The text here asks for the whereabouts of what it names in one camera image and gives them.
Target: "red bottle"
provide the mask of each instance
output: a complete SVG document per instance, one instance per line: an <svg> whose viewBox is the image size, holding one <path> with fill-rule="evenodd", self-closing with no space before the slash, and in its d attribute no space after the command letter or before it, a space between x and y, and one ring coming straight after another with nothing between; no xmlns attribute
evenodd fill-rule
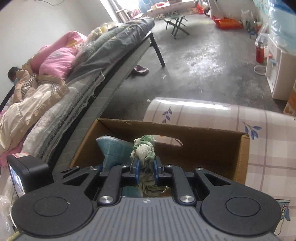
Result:
<svg viewBox="0 0 296 241"><path fill-rule="evenodd" d="M264 62L264 45L262 42L258 42L256 45L256 61L258 63Z"/></svg>

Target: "silver bolt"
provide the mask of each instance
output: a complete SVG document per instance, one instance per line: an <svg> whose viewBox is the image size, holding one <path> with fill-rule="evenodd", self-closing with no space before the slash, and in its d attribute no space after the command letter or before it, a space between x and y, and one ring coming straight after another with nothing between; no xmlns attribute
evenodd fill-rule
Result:
<svg viewBox="0 0 296 241"><path fill-rule="evenodd" d="M189 195L180 197L180 201L184 203L190 203L190 202L193 202L194 200L195 200L194 197Z"/></svg>
<svg viewBox="0 0 296 241"><path fill-rule="evenodd" d="M113 197L110 197L110 196L103 196L103 197L100 197L99 201L101 203L108 204L108 203L113 202L114 201L114 198Z"/></svg>

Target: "bed leg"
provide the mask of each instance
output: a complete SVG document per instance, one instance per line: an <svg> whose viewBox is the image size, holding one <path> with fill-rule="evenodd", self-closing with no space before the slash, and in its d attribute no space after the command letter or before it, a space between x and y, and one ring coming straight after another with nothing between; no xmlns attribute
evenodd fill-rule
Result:
<svg viewBox="0 0 296 241"><path fill-rule="evenodd" d="M159 59L159 61L160 61L160 63L161 63L161 66L164 67L164 66L165 66L165 62L164 62L164 60L163 60L163 57L162 57L161 52L160 52L160 50L159 50L159 47L158 47L158 45L157 45L157 43L156 43L156 41L155 41L155 38L154 38L154 36L153 36L152 33L151 33L151 35L150 35L150 41L151 41L151 45L152 45L153 48L155 49L155 52L156 52L157 57L158 57L158 59Z"/></svg>

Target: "black hair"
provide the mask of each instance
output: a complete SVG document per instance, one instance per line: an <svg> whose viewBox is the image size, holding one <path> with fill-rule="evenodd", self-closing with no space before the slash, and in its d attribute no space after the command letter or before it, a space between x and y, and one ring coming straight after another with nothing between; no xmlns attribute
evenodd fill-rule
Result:
<svg viewBox="0 0 296 241"><path fill-rule="evenodd" d="M12 78L15 76L15 72L16 71L18 71L18 70L20 70L18 67L12 67L9 71L8 71L8 73L7 73L7 76L8 76L8 78L10 79L10 81L11 82L13 82L13 80L12 80Z"/></svg>

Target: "gray ribbed panel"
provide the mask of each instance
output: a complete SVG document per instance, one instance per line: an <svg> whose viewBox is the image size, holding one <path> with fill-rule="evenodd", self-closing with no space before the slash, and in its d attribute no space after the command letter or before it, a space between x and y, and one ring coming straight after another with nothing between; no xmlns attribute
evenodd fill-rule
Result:
<svg viewBox="0 0 296 241"><path fill-rule="evenodd" d="M23 235L17 241L42 241ZM167 198L122 198L102 207L93 220L76 233L51 241L279 241L273 234L246 238L224 234L208 225L193 207Z"/></svg>
<svg viewBox="0 0 296 241"><path fill-rule="evenodd" d="M139 62L142 56L145 54L147 49L150 47L150 40L147 39L119 68L119 70L114 74L114 76L108 81L106 86L94 100L92 105L89 107L85 113L82 120L77 125L75 131L70 137L68 143L66 144L59 160L54 167L54 171L65 170L74 158L76 151L78 150L81 142L83 141L85 135L87 134L89 128L95 121L97 117L103 113L111 99L113 98L115 92L119 89L120 85L127 78L127 76L132 71L133 67Z"/></svg>

